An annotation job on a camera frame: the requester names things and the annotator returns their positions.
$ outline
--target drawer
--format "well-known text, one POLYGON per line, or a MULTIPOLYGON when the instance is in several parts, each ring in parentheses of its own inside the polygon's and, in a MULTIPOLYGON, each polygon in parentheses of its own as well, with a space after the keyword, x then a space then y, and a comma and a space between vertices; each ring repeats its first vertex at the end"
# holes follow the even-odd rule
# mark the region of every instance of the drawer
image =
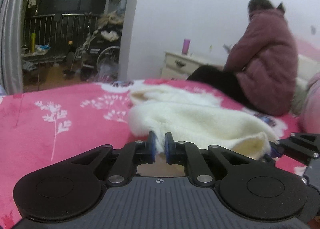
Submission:
POLYGON ((187 74, 179 73, 173 69, 165 67, 162 69, 161 78, 163 79, 171 79, 171 80, 186 80, 188 78, 187 74))
POLYGON ((196 69, 198 69, 200 64, 192 62, 190 60, 185 60, 181 57, 175 57, 170 54, 167 55, 165 63, 172 69, 177 69, 181 72, 192 74, 196 69))

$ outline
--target metal railing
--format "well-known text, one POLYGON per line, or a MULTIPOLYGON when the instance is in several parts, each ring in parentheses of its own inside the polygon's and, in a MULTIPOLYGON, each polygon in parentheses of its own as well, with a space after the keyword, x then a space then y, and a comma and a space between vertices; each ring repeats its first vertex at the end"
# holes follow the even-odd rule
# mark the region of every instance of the metal railing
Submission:
POLYGON ((23 43, 30 44, 32 33, 36 34, 36 44, 51 47, 46 61, 59 61, 66 56, 70 46, 81 46, 88 33, 98 26, 98 15, 93 14, 54 14, 37 15, 25 19, 23 27, 23 43))

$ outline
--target gray curtain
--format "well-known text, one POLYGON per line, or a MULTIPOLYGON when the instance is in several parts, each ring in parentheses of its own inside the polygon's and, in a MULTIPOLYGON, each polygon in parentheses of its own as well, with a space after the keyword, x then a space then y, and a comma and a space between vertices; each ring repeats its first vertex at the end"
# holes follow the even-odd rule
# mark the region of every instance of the gray curtain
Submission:
POLYGON ((23 0, 0 0, 0 85, 9 95, 23 92, 21 11, 23 0))

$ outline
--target nightstand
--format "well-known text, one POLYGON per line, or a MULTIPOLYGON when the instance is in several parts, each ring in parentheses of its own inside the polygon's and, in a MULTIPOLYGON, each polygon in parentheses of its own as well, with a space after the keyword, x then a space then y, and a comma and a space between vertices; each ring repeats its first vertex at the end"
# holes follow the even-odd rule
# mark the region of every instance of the nightstand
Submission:
POLYGON ((161 78, 186 80, 196 69, 203 65, 212 65, 218 69, 223 69, 222 65, 214 64, 210 60, 196 55, 166 52, 161 78))

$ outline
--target gray ribbed panel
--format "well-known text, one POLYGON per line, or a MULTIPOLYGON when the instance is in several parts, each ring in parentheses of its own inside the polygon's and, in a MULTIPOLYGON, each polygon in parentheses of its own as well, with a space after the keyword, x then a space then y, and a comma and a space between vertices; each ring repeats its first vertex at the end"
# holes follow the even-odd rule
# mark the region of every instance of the gray ribbed panel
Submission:
POLYGON ((309 228, 296 218, 279 223, 250 221, 224 207, 212 189, 196 187, 186 177, 163 178, 161 184, 157 179, 134 177, 127 186, 107 190, 102 201, 89 213, 69 222, 44 224, 43 228, 309 228))

